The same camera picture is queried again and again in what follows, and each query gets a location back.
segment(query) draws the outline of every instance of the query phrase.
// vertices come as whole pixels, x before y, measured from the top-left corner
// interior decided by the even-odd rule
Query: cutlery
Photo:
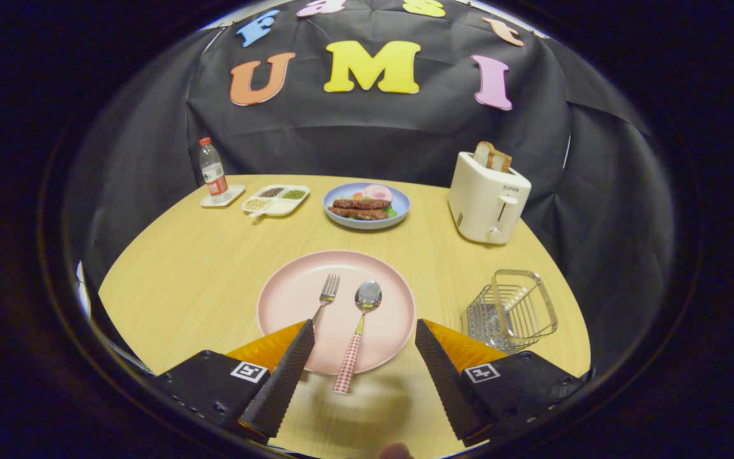
[[[356,357],[359,354],[364,317],[370,311],[378,309],[379,305],[381,305],[381,286],[375,281],[361,284],[361,287],[356,291],[356,308],[361,311],[361,320],[359,320],[359,325],[356,327],[356,333],[350,338],[350,345],[347,346],[342,366],[338,369],[338,377],[336,377],[336,383],[333,386],[333,392],[336,394],[346,395],[350,392],[350,380],[352,380],[353,370],[356,368]]]
[[[338,291],[339,278],[336,274],[328,274],[324,285],[321,288],[321,294],[319,295],[319,308],[313,315],[313,325],[315,326],[319,322],[321,316],[321,310],[324,306],[329,305],[336,299],[336,291]]]

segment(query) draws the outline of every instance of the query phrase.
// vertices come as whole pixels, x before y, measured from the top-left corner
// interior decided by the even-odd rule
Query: round table
[[[410,215],[375,232],[350,230],[324,215],[321,198],[350,181],[321,175],[228,175],[245,192],[230,206],[204,208],[206,186],[187,195],[143,230],[120,254],[99,290],[132,351],[159,374],[202,351],[222,354],[261,336],[256,305],[262,285],[282,265],[322,250],[353,250],[382,259],[413,291],[417,317],[461,330],[466,306],[499,268],[539,273],[554,302],[559,328],[529,347],[577,377],[591,365],[579,306],[553,259],[519,221],[504,246],[463,238],[452,221],[449,189],[372,180],[404,191]],[[263,186],[308,186],[306,200],[286,217],[245,215],[241,203]],[[416,457],[464,449],[443,412],[414,344],[390,362],[357,375],[349,396],[335,395],[332,375],[305,372],[271,444],[317,457],[375,458],[382,445],[403,441]]]

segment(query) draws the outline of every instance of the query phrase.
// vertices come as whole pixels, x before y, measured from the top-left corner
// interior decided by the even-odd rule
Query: spoon
[[[356,308],[361,311],[361,320],[359,320],[359,326],[356,327],[356,333],[350,338],[350,345],[347,346],[347,352],[344,354],[342,366],[338,369],[336,384],[333,386],[333,392],[336,394],[346,395],[350,392],[350,380],[352,380],[353,370],[356,368],[356,357],[359,354],[361,329],[364,328],[364,317],[370,311],[378,309],[380,305],[381,286],[372,280],[361,284],[361,287],[356,290]]]

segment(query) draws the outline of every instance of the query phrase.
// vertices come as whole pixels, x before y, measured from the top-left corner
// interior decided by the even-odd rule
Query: water bottle
[[[219,154],[212,146],[212,137],[200,139],[200,169],[203,172],[203,180],[209,187],[215,203],[222,203],[228,194],[228,184],[225,182],[225,174],[222,172],[222,163]]]

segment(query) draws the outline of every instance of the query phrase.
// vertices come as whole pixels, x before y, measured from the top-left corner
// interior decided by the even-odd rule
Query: blue letter
[[[261,15],[261,17],[257,17],[242,29],[237,30],[236,34],[242,34],[242,38],[245,38],[245,42],[242,43],[242,47],[247,47],[254,41],[259,40],[259,38],[268,35],[268,32],[271,31],[271,29],[268,29],[268,26],[273,26],[274,23],[272,16],[276,15],[278,12],[279,10],[271,10]]]

